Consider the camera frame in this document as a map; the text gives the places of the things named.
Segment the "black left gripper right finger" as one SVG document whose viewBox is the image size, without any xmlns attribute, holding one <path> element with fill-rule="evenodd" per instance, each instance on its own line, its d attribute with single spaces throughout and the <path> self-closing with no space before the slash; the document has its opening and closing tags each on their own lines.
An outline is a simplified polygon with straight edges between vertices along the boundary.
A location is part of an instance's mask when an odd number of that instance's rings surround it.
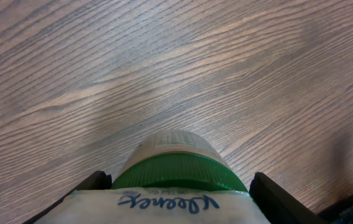
<svg viewBox="0 0 353 224">
<path fill-rule="evenodd" d="M 255 173 L 249 193 L 272 224 L 327 224 L 264 173 Z"/>
</svg>

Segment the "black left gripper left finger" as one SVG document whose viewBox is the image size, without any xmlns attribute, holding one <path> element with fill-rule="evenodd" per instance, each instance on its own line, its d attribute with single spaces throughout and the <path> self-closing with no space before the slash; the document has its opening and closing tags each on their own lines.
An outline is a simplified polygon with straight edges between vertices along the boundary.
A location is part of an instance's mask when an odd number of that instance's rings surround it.
<svg viewBox="0 0 353 224">
<path fill-rule="evenodd" d="M 106 174 L 104 171 L 97 170 L 93 172 L 89 177 L 80 182 L 76 187 L 72 188 L 64 196 L 58 199 L 56 202 L 51 204 L 46 209 L 42 210 L 38 214 L 34 215 L 32 218 L 25 221 L 23 224 L 33 224 L 48 212 L 53 210 L 55 207 L 60 205 L 70 194 L 81 190 L 108 190 L 112 187 L 112 176 L 111 174 Z"/>
</svg>

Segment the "teal Kleenex tissue pack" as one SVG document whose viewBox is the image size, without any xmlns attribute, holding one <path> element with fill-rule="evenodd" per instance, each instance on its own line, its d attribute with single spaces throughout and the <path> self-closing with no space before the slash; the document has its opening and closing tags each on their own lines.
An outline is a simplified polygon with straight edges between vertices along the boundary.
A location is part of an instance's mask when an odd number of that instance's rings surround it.
<svg viewBox="0 0 353 224">
<path fill-rule="evenodd" d="M 38 223 L 270 224 L 247 192 L 179 188 L 80 190 Z"/>
</svg>

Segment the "green lid white jar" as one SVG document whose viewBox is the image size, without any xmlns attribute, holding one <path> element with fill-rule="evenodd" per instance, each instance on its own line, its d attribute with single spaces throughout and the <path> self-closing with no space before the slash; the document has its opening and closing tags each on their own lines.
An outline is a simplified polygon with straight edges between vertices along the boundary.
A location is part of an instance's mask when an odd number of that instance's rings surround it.
<svg viewBox="0 0 353 224">
<path fill-rule="evenodd" d="M 139 143 L 112 187 L 247 190 L 207 140 L 180 129 L 159 131 Z"/>
</svg>

